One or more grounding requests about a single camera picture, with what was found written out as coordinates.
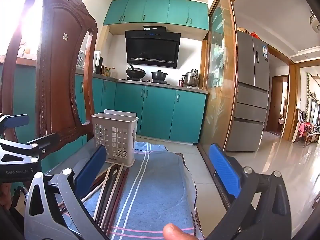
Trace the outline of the right hand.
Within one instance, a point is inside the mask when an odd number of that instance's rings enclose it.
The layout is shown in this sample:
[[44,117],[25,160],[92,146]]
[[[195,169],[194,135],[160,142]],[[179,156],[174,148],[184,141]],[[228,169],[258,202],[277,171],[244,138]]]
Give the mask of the right hand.
[[172,223],[167,224],[163,228],[163,237],[165,240],[198,240],[198,238],[183,232]]

